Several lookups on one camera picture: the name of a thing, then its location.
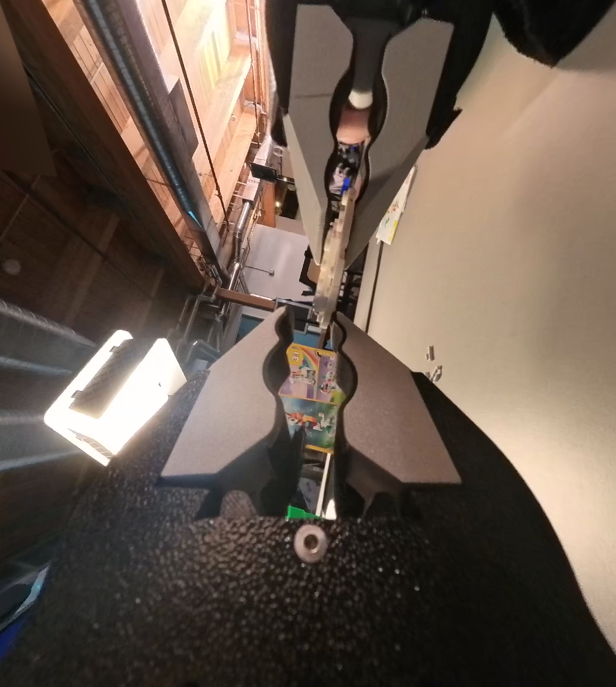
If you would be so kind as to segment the yellow lego set box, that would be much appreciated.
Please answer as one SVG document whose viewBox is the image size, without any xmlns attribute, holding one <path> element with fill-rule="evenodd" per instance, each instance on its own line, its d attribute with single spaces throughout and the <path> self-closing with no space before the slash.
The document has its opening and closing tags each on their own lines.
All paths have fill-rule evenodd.
<svg viewBox="0 0 616 687">
<path fill-rule="evenodd" d="M 337 383 L 333 351 L 293 343 L 287 348 L 289 375 L 279 390 L 290 435 L 303 434 L 304 446 L 333 453 L 339 407 L 345 399 Z"/>
</svg>

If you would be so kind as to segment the white studio light panel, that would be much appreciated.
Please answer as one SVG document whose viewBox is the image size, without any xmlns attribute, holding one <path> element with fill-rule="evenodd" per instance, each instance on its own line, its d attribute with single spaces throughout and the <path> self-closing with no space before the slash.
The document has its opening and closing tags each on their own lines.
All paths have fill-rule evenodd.
<svg viewBox="0 0 616 687">
<path fill-rule="evenodd" d="M 44 423 L 106 466 L 185 381 L 166 338 L 118 330 L 46 410 Z"/>
</svg>

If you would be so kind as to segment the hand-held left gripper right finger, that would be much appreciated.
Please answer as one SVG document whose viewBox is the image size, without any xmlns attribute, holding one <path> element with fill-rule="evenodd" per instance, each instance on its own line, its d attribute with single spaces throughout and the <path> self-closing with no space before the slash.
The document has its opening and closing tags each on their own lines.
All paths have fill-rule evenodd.
<svg viewBox="0 0 616 687">
<path fill-rule="evenodd" d="M 414 492 L 460 485 L 411 370 L 341 313 L 331 343 L 344 393 L 333 453 L 337 518 L 373 514 L 377 501 L 398 514 Z"/>
</svg>

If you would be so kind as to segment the round cream lego plate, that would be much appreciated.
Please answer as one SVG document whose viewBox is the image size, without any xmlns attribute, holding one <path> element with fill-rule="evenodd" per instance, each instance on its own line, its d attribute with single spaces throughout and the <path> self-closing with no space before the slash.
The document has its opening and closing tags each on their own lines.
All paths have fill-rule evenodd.
<svg viewBox="0 0 616 687">
<path fill-rule="evenodd" d="M 356 199 L 357 193 L 354 187 L 342 195 L 339 200 L 338 216 L 328 228 L 324 241 L 320 273 L 312 306 L 317 327 L 323 338 L 327 335 L 331 318 L 336 311 Z"/>
</svg>

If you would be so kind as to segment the lego instruction booklet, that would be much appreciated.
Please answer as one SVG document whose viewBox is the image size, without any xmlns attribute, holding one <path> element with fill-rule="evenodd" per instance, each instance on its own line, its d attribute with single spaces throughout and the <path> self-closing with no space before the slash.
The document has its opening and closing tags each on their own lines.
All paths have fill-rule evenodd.
<svg viewBox="0 0 616 687">
<path fill-rule="evenodd" d="M 376 232 L 376 240 L 378 243 L 391 245 L 393 238 L 396 235 L 398 225 L 403 216 L 407 200 L 410 194 L 411 187 L 415 181 L 418 166 L 414 165 L 407 174 L 399 191 L 392 200 L 388 211 L 383 216 Z"/>
</svg>

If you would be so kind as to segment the person's right hand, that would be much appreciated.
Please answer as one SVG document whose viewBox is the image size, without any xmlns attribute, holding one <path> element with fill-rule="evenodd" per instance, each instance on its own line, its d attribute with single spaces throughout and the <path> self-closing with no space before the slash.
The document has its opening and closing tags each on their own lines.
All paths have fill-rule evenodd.
<svg viewBox="0 0 616 687">
<path fill-rule="evenodd" d="M 370 134 L 371 108 L 354 108 L 351 103 L 342 108 L 336 126 L 335 139 L 339 144 L 355 145 L 367 141 Z"/>
</svg>

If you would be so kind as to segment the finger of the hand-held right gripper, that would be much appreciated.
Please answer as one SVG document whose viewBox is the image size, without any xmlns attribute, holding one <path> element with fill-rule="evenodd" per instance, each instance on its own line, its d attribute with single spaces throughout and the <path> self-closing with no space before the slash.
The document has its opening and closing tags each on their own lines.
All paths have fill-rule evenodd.
<svg viewBox="0 0 616 687">
<path fill-rule="evenodd" d="M 368 178 L 355 203 L 346 267 L 368 245 L 428 141 L 427 123 L 453 30 L 451 23 L 418 21 L 383 49 L 383 124 L 368 149 Z"/>
<path fill-rule="evenodd" d="M 283 124 L 303 227 L 316 263 L 329 231 L 328 167 L 336 153 L 337 112 L 353 84 L 356 40 L 331 4 L 298 4 L 288 48 Z"/>
</svg>

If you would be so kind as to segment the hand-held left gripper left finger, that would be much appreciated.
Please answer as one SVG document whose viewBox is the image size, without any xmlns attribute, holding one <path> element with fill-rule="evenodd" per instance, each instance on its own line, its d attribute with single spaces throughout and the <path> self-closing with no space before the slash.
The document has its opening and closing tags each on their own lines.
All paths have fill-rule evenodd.
<svg viewBox="0 0 616 687">
<path fill-rule="evenodd" d="M 295 437 L 279 390 L 293 333 L 292 313 L 279 308 L 210 367 L 162 486 L 241 492 L 259 515 L 285 515 L 295 493 Z"/>
</svg>

